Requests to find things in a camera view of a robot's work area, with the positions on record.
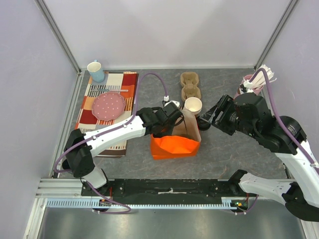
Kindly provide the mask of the orange paper bag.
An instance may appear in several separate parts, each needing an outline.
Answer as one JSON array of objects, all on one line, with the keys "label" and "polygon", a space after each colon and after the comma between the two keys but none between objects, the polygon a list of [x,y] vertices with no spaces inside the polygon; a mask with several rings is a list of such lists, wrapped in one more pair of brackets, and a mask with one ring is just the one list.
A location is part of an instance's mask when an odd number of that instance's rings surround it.
[{"label": "orange paper bag", "polygon": [[154,160],[196,156],[201,136],[195,115],[186,109],[181,112],[184,121],[173,128],[172,135],[163,137],[151,135],[150,149]]}]

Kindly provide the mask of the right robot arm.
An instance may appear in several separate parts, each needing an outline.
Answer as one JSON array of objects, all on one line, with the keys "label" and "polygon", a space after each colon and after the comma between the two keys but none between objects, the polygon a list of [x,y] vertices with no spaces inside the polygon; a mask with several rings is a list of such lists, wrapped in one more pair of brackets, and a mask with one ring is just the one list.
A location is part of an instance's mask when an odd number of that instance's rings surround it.
[{"label": "right robot arm", "polygon": [[272,115],[265,99],[245,93],[235,99],[223,95],[206,113],[197,118],[201,131],[211,126],[233,135],[241,132],[274,153],[287,167],[294,182],[284,183],[257,177],[237,170],[228,180],[228,190],[234,196],[255,194],[283,204],[295,217],[309,222],[319,220],[318,161],[308,159],[304,149],[312,154],[307,136],[300,124],[288,116]]}]

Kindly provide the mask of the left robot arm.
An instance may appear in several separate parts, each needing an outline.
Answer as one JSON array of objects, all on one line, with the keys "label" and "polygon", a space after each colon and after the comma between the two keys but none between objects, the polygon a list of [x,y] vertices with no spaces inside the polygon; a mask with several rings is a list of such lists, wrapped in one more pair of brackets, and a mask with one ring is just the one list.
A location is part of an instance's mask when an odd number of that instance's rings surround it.
[{"label": "left robot arm", "polygon": [[142,108],[135,115],[114,125],[82,133],[76,129],[70,133],[64,156],[75,178],[82,178],[99,196],[109,192],[109,183],[102,169],[93,158],[120,142],[145,135],[171,135],[176,121],[182,119],[179,102],[169,101],[163,107]]}]

